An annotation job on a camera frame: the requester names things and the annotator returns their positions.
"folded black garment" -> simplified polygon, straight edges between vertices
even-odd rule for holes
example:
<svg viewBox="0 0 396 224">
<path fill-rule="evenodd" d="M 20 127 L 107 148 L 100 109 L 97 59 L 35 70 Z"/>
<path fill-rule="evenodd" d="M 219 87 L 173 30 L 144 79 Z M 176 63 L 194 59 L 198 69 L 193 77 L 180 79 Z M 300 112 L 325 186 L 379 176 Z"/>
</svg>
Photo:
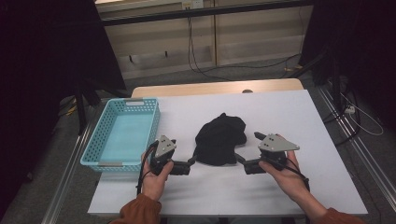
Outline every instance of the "folded black garment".
<svg viewBox="0 0 396 224">
<path fill-rule="evenodd" d="M 236 164 L 234 149 L 246 143 L 245 127 L 240 118 L 225 113 L 205 124 L 195 137 L 196 160 L 214 166 Z"/>
</svg>

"blue plastic basket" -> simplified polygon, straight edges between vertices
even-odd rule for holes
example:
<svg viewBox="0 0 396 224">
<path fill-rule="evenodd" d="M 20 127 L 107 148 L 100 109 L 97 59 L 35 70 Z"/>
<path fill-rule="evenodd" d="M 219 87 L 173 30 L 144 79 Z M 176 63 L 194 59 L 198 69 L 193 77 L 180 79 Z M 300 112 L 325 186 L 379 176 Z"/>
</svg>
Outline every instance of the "blue plastic basket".
<svg viewBox="0 0 396 224">
<path fill-rule="evenodd" d="M 155 141 L 160 108 L 156 98 L 112 99 L 81 157 L 97 172 L 138 172 L 140 157 Z"/>
</svg>

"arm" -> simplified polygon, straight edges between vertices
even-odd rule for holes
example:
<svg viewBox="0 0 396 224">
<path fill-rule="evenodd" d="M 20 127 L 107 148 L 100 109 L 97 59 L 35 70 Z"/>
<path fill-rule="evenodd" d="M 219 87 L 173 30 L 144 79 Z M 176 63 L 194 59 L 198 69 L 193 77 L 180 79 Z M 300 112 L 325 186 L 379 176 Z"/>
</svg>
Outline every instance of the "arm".
<svg viewBox="0 0 396 224">
<path fill-rule="evenodd" d="M 169 161 L 163 167 L 161 173 L 156 176 L 149 172 L 149 164 L 146 161 L 143 174 L 142 193 L 136 199 L 125 204 L 120 210 L 120 218 L 111 224 L 158 224 L 160 223 L 161 204 L 158 202 L 163 195 L 165 181 L 171 173 L 174 163 Z"/>
<path fill-rule="evenodd" d="M 298 169 L 298 162 L 294 151 L 288 151 L 287 165 L 293 169 Z M 348 214 L 338 213 L 334 209 L 326 209 L 305 187 L 303 180 L 292 171 L 284 169 L 278 171 L 270 163 L 260 161 L 260 167 L 270 174 L 280 188 L 306 213 L 309 219 L 315 224 L 331 223 L 364 223 L 357 217 Z"/>
</svg>

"brown sleeve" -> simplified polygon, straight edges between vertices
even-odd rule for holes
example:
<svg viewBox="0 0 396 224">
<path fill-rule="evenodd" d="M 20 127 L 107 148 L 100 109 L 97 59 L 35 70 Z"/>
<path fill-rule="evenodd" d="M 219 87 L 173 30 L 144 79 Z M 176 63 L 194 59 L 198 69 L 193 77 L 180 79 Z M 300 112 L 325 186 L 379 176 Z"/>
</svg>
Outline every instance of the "brown sleeve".
<svg viewBox="0 0 396 224">
<path fill-rule="evenodd" d="M 110 224 L 158 224 L 161 204 L 144 194 L 125 204 L 120 210 L 120 218 Z"/>
<path fill-rule="evenodd" d="M 333 208 L 329 208 L 328 212 L 315 224 L 364 224 L 360 218 L 349 214 L 340 213 Z"/>
</svg>

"white tabletop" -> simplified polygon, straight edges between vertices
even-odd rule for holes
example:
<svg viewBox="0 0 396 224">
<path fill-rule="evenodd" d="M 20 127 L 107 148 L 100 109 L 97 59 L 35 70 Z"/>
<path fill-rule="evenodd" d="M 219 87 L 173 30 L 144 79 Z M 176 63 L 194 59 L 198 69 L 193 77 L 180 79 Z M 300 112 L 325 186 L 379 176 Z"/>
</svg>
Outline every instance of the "white tabletop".
<svg viewBox="0 0 396 224">
<path fill-rule="evenodd" d="M 326 207 L 367 214 L 361 197 L 307 91 L 276 91 L 160 97 L 157 135 L 177 140 L 173 159 L 186 161 L 204 124 L 225 112 L 247 125 L 247 143 L 235 152 L 247 160 L 260 155 L 254 132 L 280 133 L 300 146 L 296 151 L 312 193 Z M 137 175 L 102 174 L 90 214 L 117 215 L 136 194 Z M 165 216 L 299 216 L 303 211 L 268 174 L 246 175 L 243 165 L 212 167 L 195 163 L 190 175 L 170 175 L 160 199 Z"/>
</svg>

